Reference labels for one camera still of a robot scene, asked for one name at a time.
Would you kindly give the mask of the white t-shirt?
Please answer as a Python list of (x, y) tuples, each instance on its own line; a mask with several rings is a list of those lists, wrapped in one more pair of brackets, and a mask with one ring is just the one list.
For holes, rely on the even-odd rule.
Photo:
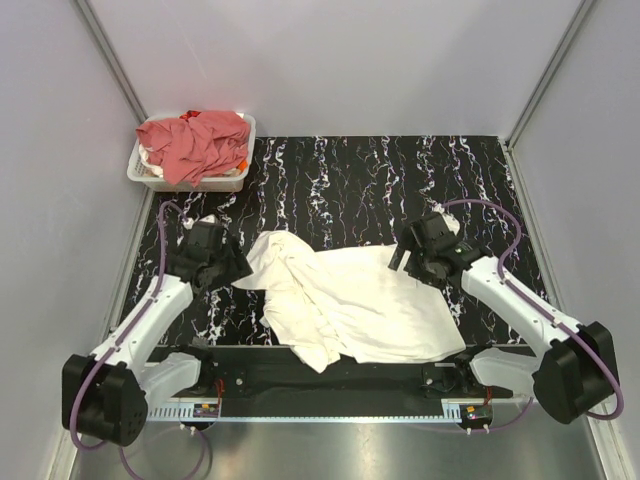
[(263, 232), (234, 282), (265, 294), (261, 322), (317, 373), (341, 357), (419, 364), (461, 352), (463, 337), (443, 294), (389, 269), (392, 245), (314, 251), (286, 231)]

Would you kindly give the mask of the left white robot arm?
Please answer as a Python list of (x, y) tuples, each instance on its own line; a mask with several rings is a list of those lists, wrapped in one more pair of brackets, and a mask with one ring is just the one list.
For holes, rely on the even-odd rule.
[(209, 354), (180, 347), (149, 366), (160, 339), (198, 297), (251, 275), (239, 239), (201, 220), (174, 250), (141, 301), (90, 354), (71, 355), (62, 368), (62, 425), (78, 448), (81, 436), (121, 447), (140, 435), (146, 419), (175, 394), (196, 396), (215, 386)]

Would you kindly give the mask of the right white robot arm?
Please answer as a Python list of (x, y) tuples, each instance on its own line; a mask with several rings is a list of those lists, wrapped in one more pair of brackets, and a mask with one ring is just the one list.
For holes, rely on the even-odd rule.
[(431, 287), (456, 287), (479, 300), (520, 334), (529, 356), (480, 346), (454, 360), (454, 384), (466, 396), (498, 387), (536, 400), (561, 424), (589, 414), (620, 394), (611, 333), (555, 309), (507, 272), (486, 247), (463, 239), (432, 212), (405, 225), (392, 270)]

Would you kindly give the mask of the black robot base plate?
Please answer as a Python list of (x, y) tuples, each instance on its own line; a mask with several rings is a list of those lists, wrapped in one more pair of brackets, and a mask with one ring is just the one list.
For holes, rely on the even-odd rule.
[(281, 346), (194, 345), (158, 346), (148, 360), (158, 363), (172, 353), (187, 353), (204, 362), (205, 379), (194, 388), (206, 393), (221, 380), (225, 399), (254, 398), (265, 392), (302, 391), (332, 393), (355, 391), (402, 391), (428, 398), (509, 398), (512, 392), (486, 387), (470, 378), (463, 379), (453, 358), (421, 364), (360, 364), (341, 357), (323, 372), (303, 364), (295, 354)]

